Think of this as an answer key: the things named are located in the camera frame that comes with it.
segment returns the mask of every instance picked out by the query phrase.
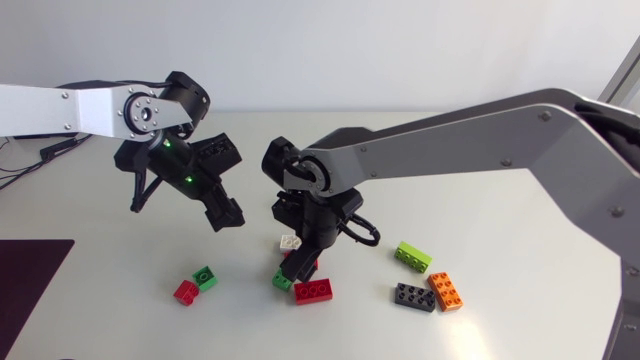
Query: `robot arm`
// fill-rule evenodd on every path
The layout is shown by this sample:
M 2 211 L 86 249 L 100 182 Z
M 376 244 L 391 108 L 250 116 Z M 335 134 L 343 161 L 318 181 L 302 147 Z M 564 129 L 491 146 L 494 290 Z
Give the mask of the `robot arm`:
M 125 140 L 116 167 L 135 174 L 131 210 L 139 212 L 163 182 L 205 205 L 215 231 L 244 224 L 220 175 L 242 159 L 225 134 L 189 144 L 211 98 L 172 72 L 162 83 L 87 81 L 59 88 L 0 85 L 0 136 L 84 132 Z M 157 175 L 145 188 L 147 169 Z
M 308 280 L 309 262 L 340 232 L 377 244 L 375 227 L 355 215 L 362 197 L 353 187 L 365 180 L 526 168 L 574 224 L 623 258 L 622 299 L 605 357 L 625 358 L 635 349 L 620 345 L 633 341 L 618 329 L 640 326 L 638 129 L 633 113 L 552 89 L 375 132 L 338 129 L 302 151 L 279 138 L 262 167 L 286 191 L 274 217 L 302 239 L 282 273 Z M 373 239 L 358 239 L 348 222 Z

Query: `orange lego brick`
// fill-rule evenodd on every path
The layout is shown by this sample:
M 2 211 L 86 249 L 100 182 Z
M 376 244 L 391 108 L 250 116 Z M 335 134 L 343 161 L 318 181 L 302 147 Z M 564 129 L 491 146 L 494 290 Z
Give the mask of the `orange lego brick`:
M 427 283 L 436 293 L 436 300 L 442 311 L 458 310 L 464 304 L 447 273 L 431 274 Z

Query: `lego brick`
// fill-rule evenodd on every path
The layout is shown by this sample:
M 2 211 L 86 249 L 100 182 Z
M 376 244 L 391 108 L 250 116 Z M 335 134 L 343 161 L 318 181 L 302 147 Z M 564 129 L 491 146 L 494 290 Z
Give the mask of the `lego brick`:
M 203 267 L 192 275 L 198 285 L 198 289 L 204 292 L 209 290 L 213 285 L 218 283 L 218 278 L 213 275 L 208 266 Z
M 286 253 L 291 250 L 298 250 L 302 245 L 302 240 L 295 235 L 282 235 L 280 239 L 280 252 Z
M 403 263 L 411 266 L 411 268 L 419 273 L 424 273 L 427 270 L 429 264 L 431 264 L 431 257 L 429 255 L 414 248 L 404 241 L 401 242 L 400 245 L 398 245 L 395 257 Z
M 287 251 L 286 253 L 284 253 L 284 258 L 286 259 L 289 254 L 291 254 L 291 251 Z M 318 270 L 318 259 L 316 259 L 316 261 L 313 263 L 313 266 L 315 266 L 316 270 Z
M 436 294 L 428 289 L 398 283 L 395 302 L 414 309 L 432 312 L 436 308 Z
M 329 279 L 309 281 L 293 285 L 296 294 L 296 304 L 306 305 L 333 299 Z
M 182 305 L 189 306 L 193 304 L 193 299 L 198 296 L 200 290 L 196 284 L 191 281 L 185 280 L 180 284 L 178 290 L 173 293 L 173 297 L 175 297 Z
M 427 283 L 436 293 L 436 300 L 442 311 L 458 310 L 464 304 L 447 273 L 431 274 Z
M 284 291 L 289 291 L 291 284 L 293 284 L 291 280 L 282 275 L 282 269 L 278 269 L 278 272 L 273 276 L 273 279 L 271 279 L 271 283 L 273 286 Z

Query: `white lego brick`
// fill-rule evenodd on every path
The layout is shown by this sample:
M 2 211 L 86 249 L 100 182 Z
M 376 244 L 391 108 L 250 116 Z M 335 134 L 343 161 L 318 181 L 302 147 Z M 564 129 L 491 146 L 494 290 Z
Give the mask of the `white lego brick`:
M 302 245 L 302 240 L 295 235 L 282 235 L 280 239 L 280 252 L 286 253 L 291 250 L 298 250 L 298 248 Z

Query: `dark mat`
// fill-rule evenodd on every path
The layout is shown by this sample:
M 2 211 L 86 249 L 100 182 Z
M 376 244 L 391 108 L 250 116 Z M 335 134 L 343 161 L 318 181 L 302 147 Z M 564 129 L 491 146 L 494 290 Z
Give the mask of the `dark mat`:
M 0 359 L 71 250 L 73 240 L 0 240 Z

